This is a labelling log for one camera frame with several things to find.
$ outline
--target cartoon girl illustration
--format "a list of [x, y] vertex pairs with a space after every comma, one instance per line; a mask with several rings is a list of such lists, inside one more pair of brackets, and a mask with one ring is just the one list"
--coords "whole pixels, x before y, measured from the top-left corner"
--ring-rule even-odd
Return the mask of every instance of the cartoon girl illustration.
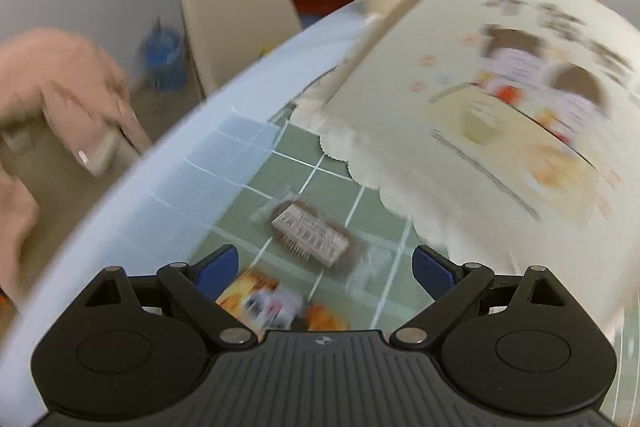
[[526, 97], [527, 89], [540, 82], [543, 42], [530, 33], [497, 25], [485, 26], [483, 33], [491, 39], [482, 54], [481, 71], [474, 84], [517, 107]]
[[574, 64], [563, 68], [546, 92], [546, 107], [534, 118], [570, 147], [598, 114], [605, 112], [605, 97], [597, 79]]

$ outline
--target pink jacket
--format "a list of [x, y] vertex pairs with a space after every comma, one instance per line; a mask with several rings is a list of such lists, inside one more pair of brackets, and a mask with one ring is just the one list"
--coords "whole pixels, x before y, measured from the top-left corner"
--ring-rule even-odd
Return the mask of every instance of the pink jacket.
[[[126, 74], [77, 34], [36, 29], [0, 44], [0, 126], [40, 112], [82, 165], [113, 126], [139, 152], [151, 146], [129, 106]], [[17, 290], [19, 251], [37, 208], [20, 180], [0, 167], [0, 287], [9, 296]]]

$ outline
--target white grid line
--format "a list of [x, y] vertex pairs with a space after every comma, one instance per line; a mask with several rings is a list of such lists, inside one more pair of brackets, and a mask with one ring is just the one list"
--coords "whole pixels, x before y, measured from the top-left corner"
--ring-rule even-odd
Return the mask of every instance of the white grid line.
[[352, 230], [351, 233], [363, 240], [365, 243], [369, 243], [374, 247], [383, 248], [383, 250], [396, 251], [396, 248], [398, 247], [398, 241], [390, 241], [388, 239], [384, 239], [383, 237], [373, 235], [372, 233], [363, 232], [362, 230]]
[[[636, 300], [638, 301], [638, 339], [640, 340], [640, 293], [636, 292]], [[634, 391], [634, 400], [631, 403], [631, 415], [629, 415], [629, 423], [626, 427], [631, 427], [631, 422], [634, 419], [634, 414], [636, 412], [636, 398], [638, 397], [638, 380], [640, 379], [640, 342], [639, 345], [636, 346], [636, 355], [638, 356], [638, 367], [636, 367], [636, 390]]]
[[253, 188], [253, 187], [250, 187], [249, 185], [239, 184], [239, 183], [233, 182], [231, 180], [227, 180], [226, 178], [223, 178], [219, 174], [213, 174], [213, 172], [207, 171], [207, 169], [205, 169], [203, 167], [200, 167], [199, 165], [196, 165], [195, 163], [193, 163], [191, 160], [188, 160], [187, 158], [183, 158], [183, 159], [189, 165], [191, 165], [191, 167], [195, 167], [199, 171], [206, 172], [207, 174], [209, 174], [210, 176], [213, 176], [215, 178], [220, 178], [221, 180], [224, 180], [225, 182], [227, 182], [229, 185], [233, 185], [234, 187], [247, 188], [248, 190], [250, 190], [252, 192], [255, 192], [256, 194], [260, 194], [263, 198], [267, 198], [268, 200], [272, 200], [273, 199], [272, 196], [270, 196], [268, 194], [265, 194], [264, 192], [261, 192], [257, 188]]
[[218, 129], [216, 127], [213, 127], [213, 131], [215, 131], [218, 134], [222, 134], [222, 136], [226, 136], [227, 138], [230, 138], [231, 140], [235, 140], [237, 142], [240, 142], [241, 144], [248, 145], [249, 147], [255, 147], [256, 149], [260, 149], [261, 151], [271, 151], [271, 148], [275, 147], [275, 145], [270, 145], [268, 147], [263, 147], [261, 145], [258, 145], [255, 141], [247, 142], [247, 140], [244, 140], [244, 139], [242, 139], [242, 138], [240, 138], [238, 136], [234, 136], [232, 134], [229, 134], [228, 132], [220, 131], [220, 129]]
[[[353, 201], [353, 204], [351, 205], [351, 210], [349, 211], [349, 214], [347, 215], [347, 218], [344, 220], [345, 227], [349, 226], [349, 223], [351, 222], [351, 218], [353, 217], [353, 214], [355, 214], [356, 208], [358, 207], [358, 204], [360, 203], [360, 200], [362, 199], [362, 195], [363, 194], [364, 194], [364, 187], [360, 187], [360, 190], [358, 191], [358, 195], [356, 196], [355, 201]], [[316, 293], [316, 289], [318, 289], [318, 285], [319, 285], [320, 281], [322, 280], [323, 276], [324, 276], [324, 269], [322, 269], [322, 271], [319, 273], [318, 278], [316, 279], [316, 282], [314, 283], [314, 287], [311, 288], [311, 292], [309, 293], [308, 300], [311, 300], [311, 297], [313, 297], [314, 293]]]
[[281, 110], [279, 110], [276, 114], [274, 114], [270, 119], [269, 123], [275, 124], [283, 115], [289, 110], [289, 104], [285, 105]]
[[284, 121], [284, 125], [282, 126], [282, 129], [280, 130], [280, 133], [278, 134], [278, 137], [276, 138], [276, 141], [273, 143], [274, 152], [276, 150], [276, 147], [280, 143], [280, 140], [282, 140], [282, 135], [284, 134], [284, 131], [288, 126], [289, 126], [289, 120], [287, 119], [287, 120]]
[[[274, 116], [273, 118], [274, 118], [275, 120], [277, 120], [279, 117], [281, 117], [281, 116], [285, 113], [285, 111], [286, 111], [286, 110], [287, 110], [287, 106], [283, 107], [281, 110], [279, 110], [279, 111], [278, 111], [278, 113], [276, 114], [276, 116]], [[242, 116], [240, 113], [238, 113], [238, 111], [236, 111], [236, 108], [235, 108], [235, 107], [233, 107], [233, 106], [231, 106], [231, 111], [233, 112], [233, 114], [234, 114], [234, 115], [238, 116], [239, 118], [242, 118], [243, 120], [251, 120], [250, 118], [247, 118], [247, 117], [245, 117], [245, 116]], [[255, 120], [252, 120], [252, 121], [253, 121], [253, 122], [255, 122], [255, 123], [257, 123], [258, 125], [263, 126], [263, 129], [262, 129], [262, 130], [260, 130], [260, 131], [258, 131], [258, 133], [255, 135], [254, 139], [257, 139], [257, 137], [259, 137], [259, 136], [260, 136], [260, 134], [262, 133], [262, 131], [263, 131], [265, 128], [267, 128], [267, 127], [269, 127], [269, 126], [277, 127], [277, 125], [276, 125], [276, 124], [274, 124], [274, 123], [273, 123], [273, 122], [271, 122], [271, 121], [268, 121], [268, 122], [258, 122], [258, 121], [255, 121]], [[283, 124], [283, 126], [281, 127], [280, 131], [278, 132], [278, 136], [276, 137], [276, 141], [275, 141], [275, 143], [274, 143], [273, 147], [276, 147], [276, 144], [279, 142], [280, 138], [282, 137], [282, 134], [284, 133], [284, 129], [285, 129], [285, 127], [286, 127], [288, 124], [289, 124], [289, 120], [286, 120], [286, 121], [285, 121], [285, 123]], [[242, 142], [242, 143], [244, 143], [244, 144], [252, 145], [252, 146], [254, 146], [254, 147], [257, 147], [258, 149], [262, 149], [262, 150], [265, 150], [265, 151], [271, 150], [271, 148], [261, 147], [261, 146], [257, 145], [257, 144], [256, 144], [255, 142], [253, 142], [253, 141], [247, 141], [247, 140], [245, 140], [245, 139], [242, 139], [241, 137], [235, 136], [235, 135], [233, 135], [233, 134], [229, 134], [228, 132], [221, 131], [221, 130], [218, 128], [218, 126], [217, 126], [216, 124], [210, 124], [210, 127], [211, 127], [211, 128], [212, 128], [216, 133], [218, 133], [218, 134], [222, 134], [222, 136], [226, 136], [226, 137], [228, 137], [228, 138], [232, 138], [232, 139], [234, 139], [234, 140], [236, 140], [236, 141], [239, 141], [239, 142]]]
[[622, 324], [622, 327], [620, 328], [620, 360], [618, 361], [618, 383], [616, 384], [616, 394], [614, 395], [614, 399], [613, 399], [613, 411], [611, 412], [611, 422], [615, 423], [615, 416], [616, 416], [616, 408], [618, 407], [618, 393], [620, 392], [620, 380], [622, 380], [622, 357], [623, 357], [623, 353], [622, 350], [623, 348], [623, 340], [624, 340], [624, 336], [625, 336], [625, 325], [624, 323]]
[[353, 214], [356, 213], [356, 208], [358, 207], [358, 204], [360, 203], [360, 200], [362, 199], [363, 194], [364, 194], [364, 187], [360, 187], [360, 190], [358, 191], [358, 195], [356, 196], [356, 200], [353, 202], [353, 206], [351, 207], [351, 210], [347, 215], [347, 219], [344, 220], [345, 227], [349, 226], [349, 223], [351, 222], [351, 218], [353, 217]]
[[254, 267], [256, 264], [258, 264], [258, 261], [260, 261], [260, 258], [263, 256], [264, 252], [267, 250], [267, 248], [269, 248], [271, 241], [273, 241], [273, 235], [264, 242], [264, 245], [262, 245], [262, 247], [260, 248], [258, 255], [255, 256], [255, 259], [251, 261], [249, 267]]
[[300, 187], [300, 191], [298, 192], [298, 194], [302, 194], [302, 192], [305, 190], [306, 186], [311, 181], [311, 178], [313, 178], [314, 174], [316, 174], [316, 172], [318, 172], [318, 166], [320, 165], [320, 163], [322, 162], [323, 159], [324, 159], [324, 153], [322, 153], [322, 156], [320, 156], [320, 159], [318, 160], [318, 163], [316, 163], [316, 165], [314, 166], [314, 169], [311, 171], [311, 174], [309, 174], [309, 177], [302, 184], [302, 187]]
[[316, 293], [316, 290], [318, 289], [318, 285], [320, 284], [320, 280], [322, 279], [323, 275], [324, 275], [324, 268], [321, 270], [320, 274], [316, 278], [316, 282], [314, 282], [314, 285], [311, 288], [311, 291], [309, 292], [309, 296], [306, 298], [308, 301], [310, 301], [311, 297], [313, 297], [314, 293]]
[[394, 263], [391, 266], [391, 270], [389, 272], [389, 278], [386, 280], [385, 289], [382, 290], [382, 296], [380, 297], [380, 302], [378, 303], [378, 307], [376, 308], [376, 312], [373, 314], [373, 318], [371, 319], [371, 324], [369, 325], [369, 329], [372, 330], [376, 327], [378, 320], [380, 318], [380, 314], [382, 313], [382, 308], [385, 307], [386, 298], [389, 296], [389, 292], [391, 291], [391, 285], [394, 282], [394, 278], [396, 277], [396, 272], [398, 272], [398, 266], [400, 265], [400, 260], [402, 259], [402, 252], [404, 251], [404, 246], [406, 245], [406, 240], [409, 237], [409, 231], [411, 230], [411, 221], [407, 219], [404, 223], [404, 230], [402, 230], [402, 237], [400, 238], [400, 244], [398, 245], [398, 249], [396, 250], [396, 258], [394, 259]]
[[[216, 227], [213, 226], [211, 227], [211, 232], [217, 233], [219, 236], [223, 237], [225, 240], [229, 241], [230, 243], [232, 243], [233, 245], [236, 245], [237, 247], [242, 247], [245, 250], [248, 250], [249, 252], [253, 253], [254, 255], [258, 255], [260, 253], [258, 247], [252, 245], [251, 243], [249, 243], [248, 241], [246, 241], [245, 239], [242, 239], [241, 237], [238, 237], [237, 235], [232, 234], [231, 232], [226, 231], [225, 229], [221, 229], [220, 227]], [[137, 247], [140, 251], [143, 251], [140, 247], [138, 247], [137, 245], [135, 245], [135, 247]], [[288, 273], [293, 273], [295, 271], [298, 271], [300, 273], [305, 273], [306, 276], [308, 277], [301, 277], [301, 279], [305, 279], [305, 280], [311, 280], [314, 278], [314, 273], [313, 272], [309, 272], [305, 269], [303, 269], [303, 267], [300, 267], [296, 264], [293, 264], [291, 262], [289, 262], [287, 259], [284, 259], [283, 257], [278, 257], [276, 255], [270, 255], [268, 252], [263, 251], [263, 254], [267, 253], [267, 255], [270, 256], [270, 258], [274, 258], [278, 260], [278, 264], [282, 265], [283, 267], [286, 266], [286, 271]], [[340, 283], [337, 283], [331, 279], [329, 279], [327, 281], [327, 286], [329, 288], [332, 289], [332, 291], [341, 291], [344, 289], [344, 286]], [[379, 302], [379, 298], [375, 295], [372, 295], [371, 293], [368, 293], [367, 291], [362, 291], [357, 293], [357, 295], [353, 295], [352, 297], [355, 301], [359, 302], [360, 304], [364, 304], [366, 306], [374, 306]], [[415, 315], [415, 310], [412, 308], [409, 308], [408, 306], [404, 306], [402, 304], [398, 304], [395, 302], [387, 302], [387, 305], [392, 306], [393, 308], [396, 309], [396, 314], [397, 315]]]
[[[293, 160], [294, 162], [296, 162], [296, 163], [300, 163], [300, 164], [302, 164], [302, 165], [306, 165], [307, 167], [311, 167], [311, 168], [313, 168], [313, 167], [314, 167], [313, 165], [311, 165], [311, 163], [304, 162], [304, 161], [302, 161], [302, 160], [299, 160], [298, 158], [293, 158], [293, 156], [289, 156], [289, 155], [283, 154], [283, 153], [281, 153], [280, 151], [276, 151], [276, 150], [274, 150], [274, 151], [273, 151], [273, 154], [276, 154], [276, 155], [278, 155], [278, 156], [282, 156], [283, 158], [287, 158], [287, 159], [289, 159], [289, 160]], [[338, 174], [338, 172], [329, 171], [329, 170], [327, 170], [327, 169], [323, 169], [323, 168], [322, 168], [322, 167], [320, 167], [320, 166], [318, 166], [318, 170], [319, 170], [319, 171], [322, 171], [322, 172], [326, 172], [327, 174], [333, 174], [333, 175], [334, 175], [334, 176], [336, 176], [337, 178], [341, 178], [341, 179], [343, 179], [343, 180], [351, 181], [351, 178], [348, 178], [347, 176], [343, 176], [342, 174]]]

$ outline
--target cream paper bag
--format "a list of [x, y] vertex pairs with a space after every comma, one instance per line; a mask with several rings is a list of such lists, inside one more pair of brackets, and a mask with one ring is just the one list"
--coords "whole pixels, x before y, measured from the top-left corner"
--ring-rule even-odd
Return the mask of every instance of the cream paper bag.
[[605, 327], [640, 264], [640, 34], [593, 0], [404, 0], [321, 145], [456, 263], [548, 266]]

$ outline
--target floor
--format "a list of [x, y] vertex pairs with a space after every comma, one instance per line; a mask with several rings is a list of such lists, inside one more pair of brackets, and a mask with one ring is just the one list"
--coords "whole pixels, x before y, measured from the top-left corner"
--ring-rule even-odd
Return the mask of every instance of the floor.
[[143, 85], [131, 93], [131, 106], [151, 141], [158, 141], [200, 103], [198, 86], [192, 78], [179, 91], [156, 92]]

